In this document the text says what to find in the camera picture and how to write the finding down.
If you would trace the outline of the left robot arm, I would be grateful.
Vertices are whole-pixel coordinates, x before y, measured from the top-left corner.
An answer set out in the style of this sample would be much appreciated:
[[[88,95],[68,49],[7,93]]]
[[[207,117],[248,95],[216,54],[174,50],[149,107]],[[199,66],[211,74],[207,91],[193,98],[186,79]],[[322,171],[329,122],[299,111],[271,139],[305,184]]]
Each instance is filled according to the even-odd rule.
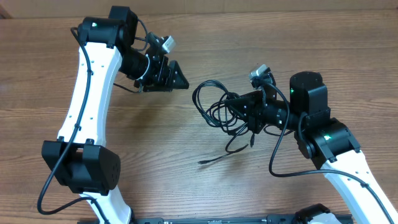
[[[116,75],[133,80],[136,93],[189,87],[179,64],[168,59],[175,47],[172,36],[147,32],[144,48],[134,48],[141,24],[129,7],[113,6],[108,17],[86,17],[71,29],[80,46],[72,100],[56,140],[42,146],[49,179],[88,202],[98,223],[136,221],[118,187],[121,160],[106,147],[106,118]]]

